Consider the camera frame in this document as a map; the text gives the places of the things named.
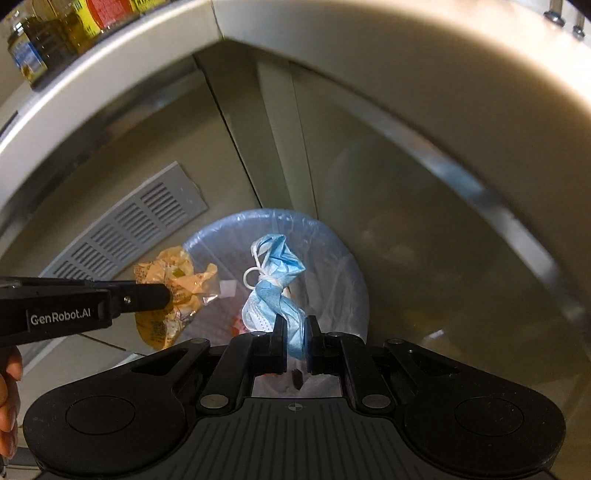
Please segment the crumpled food wrapper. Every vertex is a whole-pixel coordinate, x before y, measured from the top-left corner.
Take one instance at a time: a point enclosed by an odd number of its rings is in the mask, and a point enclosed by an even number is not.
[[[173,345],[194,315],[219,295],[217,266],[210,263],[195,273],[182,247],[167,248],[156,260],[134,267],[137,283],[164,283],[171,301],[164,310],[136,312],[135,325],[142,340],[156,350]]]

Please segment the gray vent cover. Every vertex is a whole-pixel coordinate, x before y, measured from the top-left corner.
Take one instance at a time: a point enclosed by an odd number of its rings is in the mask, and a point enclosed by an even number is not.
[[[174,162],[88,227],[41,276],[110,280],[205,210],[199,190]]]

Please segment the crosshair logo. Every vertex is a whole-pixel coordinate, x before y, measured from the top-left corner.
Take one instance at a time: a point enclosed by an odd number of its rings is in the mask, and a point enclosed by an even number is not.
[[[304,406],[301,403],[290,403],[287,408],[291,411],[300,411]]]

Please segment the clear plastic bag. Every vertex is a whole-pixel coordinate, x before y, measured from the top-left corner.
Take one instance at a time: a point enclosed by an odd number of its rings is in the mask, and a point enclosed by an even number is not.
[[[286,235],[290,249],[306,266],[306,271],[289,285],[296,305],[307,315],[316,315],[323,332],[352,333],[365,340],[369,324],[367,287],[355,258],[339,237],[327,225],[303,213],[258,209],[212,223],[183,245],[196,271],[204,271],[210,263],[217,265],[220,282],[236,281],[236,294],[217,299],[198,312],[179,341],[203,337],[212,345],[225,345],[243,331],[240,314],[250,290],[242,277],[255,265],[252,243],[268,233]],[[256,273],[251,275],[249,283],[254,285]],[[314,379],[312,383],[326,387],[330,382]],[[302,390],[313,394],[309,388]],[[318,389],[312,390],[325,396]],[[277,388],[274,391],[281,396]]]

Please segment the human hand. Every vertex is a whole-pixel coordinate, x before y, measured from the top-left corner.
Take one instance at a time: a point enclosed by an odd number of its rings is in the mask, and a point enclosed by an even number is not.
[[[15,346],[0,349],[0,455],[12,458],[17,452],[21,397],[17,381],[22,378],[22,357]]]

